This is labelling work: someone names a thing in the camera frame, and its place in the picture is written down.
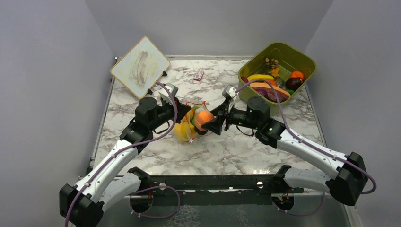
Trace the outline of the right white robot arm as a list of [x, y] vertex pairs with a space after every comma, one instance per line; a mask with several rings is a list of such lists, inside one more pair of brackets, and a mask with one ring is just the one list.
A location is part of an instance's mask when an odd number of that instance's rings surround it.
[[273, 179], [278, 192], [289, 188], [307, 188], [329, 193], [338, 202], [354, 206], [368, 181], [362, 156], [356, 152], [346, 155], [301, 137], [286, 125], [270, 117], [270, 106], [262, 97], [248, 100], [247, 109], [234, 108], [230, 98], [212, 110], [214, 118], [202, 128], [220, 135], [223, 126], [241, 126], [255, 130], [255, 137], [264, 145], [289, 152], [313, 166], [317, 171], [283, 167]]

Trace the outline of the yellow toy bell pepper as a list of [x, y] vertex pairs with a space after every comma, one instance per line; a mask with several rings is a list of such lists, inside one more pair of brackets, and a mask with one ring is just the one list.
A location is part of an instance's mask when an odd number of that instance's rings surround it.
[[192, 129], [193, 126], [187, 122], [176, 123], [173, 133], [179, 143], [184, 143], [192, 139]]

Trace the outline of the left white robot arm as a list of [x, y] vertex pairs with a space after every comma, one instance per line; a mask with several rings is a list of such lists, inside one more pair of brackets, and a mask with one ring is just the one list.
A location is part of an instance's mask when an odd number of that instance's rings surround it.
[[145, 97], [135, 109], [135, 117], [122, 131], [113, 149], [93, 170], [74, 186], [64, 185], [59, 193], [60, 214], [77, 227], [95, 227], [104, 213], [117, 201], [130, 193], [143, 194], [148, 190], [148, 175], [127, 173], [116, 181], [119, 174], [149, 143], [153, 132], [168, 121], [176, 123], [191, 110], [177, 98], [156, 99]]

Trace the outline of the peach toy fruit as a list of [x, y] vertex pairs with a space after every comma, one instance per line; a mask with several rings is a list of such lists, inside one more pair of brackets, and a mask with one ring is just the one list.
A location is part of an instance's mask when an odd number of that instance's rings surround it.
[[210, 111], [201, 110], [197, 114], [195, 127], [200, 128], [203, 124], [213, 120], [214, 118], [214, 115]]

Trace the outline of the black toy fruit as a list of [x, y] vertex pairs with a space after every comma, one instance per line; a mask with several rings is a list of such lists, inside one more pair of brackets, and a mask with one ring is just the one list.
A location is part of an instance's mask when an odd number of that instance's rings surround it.
[[200, 127], [200, 128], [195, 127], [194, 129], [195, 129], [195, 132], [196, 132], [199, 136], [205, 136], [205, 135], [208, 133], [208, 130], [207, 130], [207, 129], [204, 129], [204, 128], [202, 128], [202, 127]]

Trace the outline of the clear zip top bag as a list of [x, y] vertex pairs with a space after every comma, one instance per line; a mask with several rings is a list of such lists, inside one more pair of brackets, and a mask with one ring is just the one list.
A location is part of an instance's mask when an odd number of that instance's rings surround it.
[[[209, 111], [209, 109], [207, 108], [207, 102], [206, 101], [193, 101], [193, 100], [191, 100], [191, 101], [187, 101], [187, 102], [185, 102], [185, 104], [186, 105], [189, 105], [191, 108], [198, 108], [198, 112], [199, 111], [201, 111], [201, 110], [208, 110]], [[195, 139], [198, 139], [198, 138], [202, 138], [202, 137], [206, 137], [206, 136], [209, 136], [209, 135], [211, 135], [212, 134], [212, 132], [211, 131], [208, 131], [208, 133], [205, 135], [205, 136], [199, 136], [196, 132], [195, 132], [195, 126], [194, 125], [192, 125], [193, 126], [193, 129], [192, 129], [192, 139], [190, 140], [190, 141], [188, 141], [188, 143], [189, 144], [191, 144]]]

